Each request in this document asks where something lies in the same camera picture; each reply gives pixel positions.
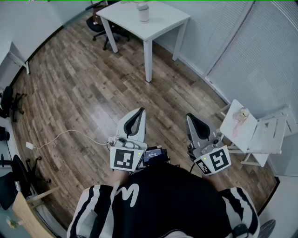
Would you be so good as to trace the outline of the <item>pink soft item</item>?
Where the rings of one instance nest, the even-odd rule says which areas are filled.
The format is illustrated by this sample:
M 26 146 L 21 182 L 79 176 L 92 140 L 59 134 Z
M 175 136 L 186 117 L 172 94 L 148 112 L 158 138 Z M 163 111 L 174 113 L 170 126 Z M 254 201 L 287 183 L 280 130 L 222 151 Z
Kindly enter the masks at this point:
M 239 128 L 246 121 L 246 119 L 248 118 L 249 115 L 250 115 L 250 111 L 246 107 L 240 108 L 236 113 L 233 114 L 232 117 L 233 117 L 234 121 L 237 122 L 233 129 L 233 134 L 232 134 L 233 137 L 237 136 L 237 132 L 238 132 Z

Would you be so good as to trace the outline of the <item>black cylinder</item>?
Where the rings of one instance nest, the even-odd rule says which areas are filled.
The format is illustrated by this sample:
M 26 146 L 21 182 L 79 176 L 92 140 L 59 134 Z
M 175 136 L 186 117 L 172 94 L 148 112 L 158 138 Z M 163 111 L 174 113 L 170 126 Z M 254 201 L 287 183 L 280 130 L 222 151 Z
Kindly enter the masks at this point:
M 4 127 L 0 126 L 0 141 L 9 141 L 10 134 L 6 131 Z

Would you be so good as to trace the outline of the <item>black harness buckle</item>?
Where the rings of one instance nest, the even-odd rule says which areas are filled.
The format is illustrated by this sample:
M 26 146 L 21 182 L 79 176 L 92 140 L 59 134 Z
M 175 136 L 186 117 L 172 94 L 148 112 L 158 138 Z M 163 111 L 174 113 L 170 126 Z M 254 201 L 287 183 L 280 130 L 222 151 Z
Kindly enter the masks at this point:
M 248 238 L 248 236 L 249 232 L 245 224 L 239 224 L 235 226 L 235 228 L 232 231 L 233 238 Z

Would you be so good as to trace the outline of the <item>light wooden table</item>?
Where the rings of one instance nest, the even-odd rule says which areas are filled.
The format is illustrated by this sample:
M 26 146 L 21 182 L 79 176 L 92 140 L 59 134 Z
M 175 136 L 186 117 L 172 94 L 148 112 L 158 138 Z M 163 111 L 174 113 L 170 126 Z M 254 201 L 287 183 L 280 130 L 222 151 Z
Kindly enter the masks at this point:
M 60 187 L 57 186 L 30 199 L 25 199 L 22 192 L 17 193 L 12 209 L 19 219 L 18 224 L 25 228 L 31 238 L 55 238 L 54 233 L 50 231 L 45 223 L 35 214 L 34 208 L 38 207 L 40 204 L 36 206 L 31 206 L 31 204 L 59 190 L 59 188 Z

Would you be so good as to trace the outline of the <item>brown bag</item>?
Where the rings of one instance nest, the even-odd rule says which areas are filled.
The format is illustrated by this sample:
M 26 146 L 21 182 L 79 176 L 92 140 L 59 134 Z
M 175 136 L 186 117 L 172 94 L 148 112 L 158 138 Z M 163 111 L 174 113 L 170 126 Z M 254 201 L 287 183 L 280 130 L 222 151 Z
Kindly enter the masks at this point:
M 97 12 L 102 10 L 104 7 L 105 7 L 104 5 L 99 5 L 99 6 L 93 8 L 93 23 L 94 23 L 94 25 L 102 24 L 101 18 L 99 15 L 97 15 Z

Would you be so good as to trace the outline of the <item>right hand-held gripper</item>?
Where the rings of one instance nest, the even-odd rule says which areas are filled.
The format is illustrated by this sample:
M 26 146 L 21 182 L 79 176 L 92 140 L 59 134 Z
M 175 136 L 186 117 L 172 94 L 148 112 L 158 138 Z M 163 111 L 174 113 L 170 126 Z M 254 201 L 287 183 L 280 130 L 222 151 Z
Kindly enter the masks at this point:
M 189 146 L 190 159 L 201 170 L 203 175 L 212 175 L 231 165 L 229 151 L 222 138 L 217 137 L 217 129 L 204 116 L 188 113 L 186 115 L 188 137 L 193 145 L 202 145 L 203 140 L 211 140 L 201 147 Z

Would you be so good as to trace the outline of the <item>black office chair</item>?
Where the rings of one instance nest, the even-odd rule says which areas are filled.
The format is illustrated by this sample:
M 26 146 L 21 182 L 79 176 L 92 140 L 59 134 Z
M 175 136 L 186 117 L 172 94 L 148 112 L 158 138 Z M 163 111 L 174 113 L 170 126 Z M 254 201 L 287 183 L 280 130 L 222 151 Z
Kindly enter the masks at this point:
M 11 172 L 0 177 L 0 207 L 3 208 L 3 210 L 8 210 L 15 200 L 18 193 L 17 182 L 25 198 L 32 195 L 30 188 L 37 181 L 51 183 L 51 179 L 39 178 L 35 174 L 37 162 L 40 160 L 42 160 L 41 156 L 36 158 L 34 166 L 30 167 L 30 159 L 27 159 L 26 165 L 24 165 L 17 155 L 14 155 L 13 160 L 10 161 L 4 160 L 3 155 L 1 155 L 0 166 L 9 165 L 12 168 Z
M 110 6 L 112 4 L 115 4 L 117 2 L 119 2 L 119 1 L 118 0 L 116 0 L 116 1 L 114 1 L 114 0 L 100 0 L 96 3 L 92 3 L 92 5 L 88 6 L 85 10 L 86 11 L 88 11 L 90 9 L 93 10 L 94 7 L 97 7 L 99 5 L 104 5 L 105 7 L 108 7 L 108 6 Z M 127 38 L 127 41 L 130 41 L 129 34 L 127 33 L 126 30 L 124 30 L 122 27 L 118 26 L 117 24 L 112 23 L 111 21 L 109 21 L 108 23 L 109 23 L 109 26 L 111 28 L 112 34 L 120 35 L 122 37 Z M 86 24 L 87 24 L 87 26 L 89 27 L 90 30 L 96 32 L 96 34 L 92 38 L 93 41 L 96 41 L 97 37 L 106 34 L 106 31 L 104 29 L 103 24 L 94 25 L 93 16 L 89 17 L 86 20 Z
M 24 111 L 18 106 L 18 103 L 26 96 L 26 93 L 16 93 L 15 97 L 13 97 L 13 88 L 7 86 L 5 90 L 0 93 L 0 117 L 4 119 L 10 117 L 10 111 L 12 111 L 12 120 L 13 122 L 16 122 L 16 111 L 22 115 L 24 114 Z

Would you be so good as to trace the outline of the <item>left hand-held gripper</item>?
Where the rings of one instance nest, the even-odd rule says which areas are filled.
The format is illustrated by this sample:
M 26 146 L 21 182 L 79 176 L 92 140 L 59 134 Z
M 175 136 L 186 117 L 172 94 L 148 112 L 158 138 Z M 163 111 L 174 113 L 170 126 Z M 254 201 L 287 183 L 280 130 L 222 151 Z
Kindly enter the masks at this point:
M 144 108 L 130 111 L 118 122 L 117 136 L 110 138 L 111 169 L 128 172 L 138 169 L 148 148 L 144 143 L 145 134 L 146 110 Z

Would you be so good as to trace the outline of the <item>white square table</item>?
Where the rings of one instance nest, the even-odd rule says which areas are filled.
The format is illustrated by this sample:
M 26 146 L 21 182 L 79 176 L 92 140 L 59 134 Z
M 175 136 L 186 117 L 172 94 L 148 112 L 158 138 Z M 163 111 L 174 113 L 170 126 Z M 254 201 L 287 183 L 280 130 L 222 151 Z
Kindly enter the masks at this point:
M 179 31 L 172 56 L 172 60 L 176 61 L 190 16 L 160 1 L 148 1 L 146 4 L 149 6 L 149 21 L 147 23 L 140 21 L 140 11 L 137 9 L 137 4 L 132 1 L 119 1 L 103 8 L 96 14 L 101 18 L 114 53 L 118 52 L 118 48 L 109 25 L 110 22 L 143 40 L 145 76 L 146 81 L 151 82 L 153 40 L 178 27 Z

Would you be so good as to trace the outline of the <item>white window blinds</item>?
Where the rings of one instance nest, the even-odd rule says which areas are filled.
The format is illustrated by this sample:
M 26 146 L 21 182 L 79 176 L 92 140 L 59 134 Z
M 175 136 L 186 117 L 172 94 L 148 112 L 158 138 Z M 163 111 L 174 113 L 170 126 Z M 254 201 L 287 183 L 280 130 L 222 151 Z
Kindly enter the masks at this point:
M 289 105 L 298 119 L 298 3 L 182 1 L 183 59 L 226 100 L 255 116 Z

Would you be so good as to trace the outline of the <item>white folding chair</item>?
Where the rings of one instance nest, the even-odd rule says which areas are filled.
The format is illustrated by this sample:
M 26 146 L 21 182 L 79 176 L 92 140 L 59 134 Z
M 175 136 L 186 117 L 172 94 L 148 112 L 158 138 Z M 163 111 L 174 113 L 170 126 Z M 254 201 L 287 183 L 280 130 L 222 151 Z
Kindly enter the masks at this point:
M 289 108 L 285 107 L 260 119 L 256 119 L 250 113 L 239 128 L 237 136 L 233 137 L 233 129 L 237 122 L 232 116 L 242 107 L 244 106 L 234 99 L 216 113 L 223 118 L 219 132 L 231 142 L 228 146 L 230 154 L 246 155 L 242 164 L 263 167 L 269 155 L 282 153 L 284 137 L 288 132 L 294 131 L 288 121 Z

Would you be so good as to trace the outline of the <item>person's black white striped shirt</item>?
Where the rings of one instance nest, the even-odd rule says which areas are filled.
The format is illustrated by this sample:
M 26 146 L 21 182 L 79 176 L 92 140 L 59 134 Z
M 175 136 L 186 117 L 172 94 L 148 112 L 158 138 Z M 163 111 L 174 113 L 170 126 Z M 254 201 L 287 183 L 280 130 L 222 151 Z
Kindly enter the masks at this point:
M 67 238 L 233 238 L 260 224 L 241 187 L 217 191 L 207 180 L 168 163 L 130 173 L 123 184 L 94 185 L 79 199 Z

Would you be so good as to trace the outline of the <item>person's right forearm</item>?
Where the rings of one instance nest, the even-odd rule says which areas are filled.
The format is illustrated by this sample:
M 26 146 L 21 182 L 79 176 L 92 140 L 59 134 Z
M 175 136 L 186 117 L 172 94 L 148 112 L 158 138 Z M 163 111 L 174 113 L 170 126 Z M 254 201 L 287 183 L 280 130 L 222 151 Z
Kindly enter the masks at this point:
M 222 191 L 225 189 L 224 184 L 217 174 L 212 174 L 209 176 L 202 175 L 202 178 L 209 181 L 217 189 L 217 191 Z

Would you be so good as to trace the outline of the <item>white desk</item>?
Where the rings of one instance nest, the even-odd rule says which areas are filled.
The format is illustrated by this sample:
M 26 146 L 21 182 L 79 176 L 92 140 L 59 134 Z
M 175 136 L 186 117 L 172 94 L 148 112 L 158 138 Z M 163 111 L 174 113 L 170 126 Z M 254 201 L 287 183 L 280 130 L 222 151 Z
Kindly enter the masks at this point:
M 23 61 L 21 58 L 15 55 L 11 50 L 11 46 L 11 41 L 0 43 L 0 65 L 3 63 L 6 57 L 9 57 L 15 64 L 25 67 L 27 74 L 30 74 L 28 61 Z

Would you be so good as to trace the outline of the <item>white lidded cup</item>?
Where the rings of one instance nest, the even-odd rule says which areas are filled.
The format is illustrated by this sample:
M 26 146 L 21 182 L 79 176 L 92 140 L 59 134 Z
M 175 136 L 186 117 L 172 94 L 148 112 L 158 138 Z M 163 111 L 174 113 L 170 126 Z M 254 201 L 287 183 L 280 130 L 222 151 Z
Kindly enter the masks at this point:
M 139 21 L 141 23 L 148 23 L 149 21 L 149 9 L 138 10 L 139 12 Z

